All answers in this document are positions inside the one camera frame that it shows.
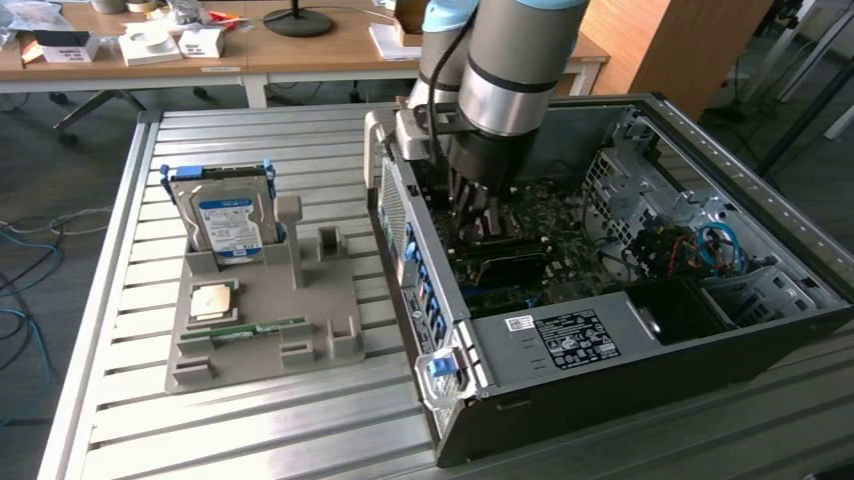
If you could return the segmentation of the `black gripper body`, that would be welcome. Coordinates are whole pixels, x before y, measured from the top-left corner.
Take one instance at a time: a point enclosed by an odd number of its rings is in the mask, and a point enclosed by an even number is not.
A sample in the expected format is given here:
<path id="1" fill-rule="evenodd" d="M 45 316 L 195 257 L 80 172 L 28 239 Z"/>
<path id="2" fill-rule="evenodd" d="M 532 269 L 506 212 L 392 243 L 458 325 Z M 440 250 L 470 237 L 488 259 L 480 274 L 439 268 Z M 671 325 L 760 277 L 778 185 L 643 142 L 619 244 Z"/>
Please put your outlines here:
<path id="1" fill-rule="evenodd" d="M 450 144 L 451 171 L 467 182 L 500 190 L 516 178 L 536 136 L 536 130 L 520 136 L 498 136 L 479 130 L 455 133 Z"/>

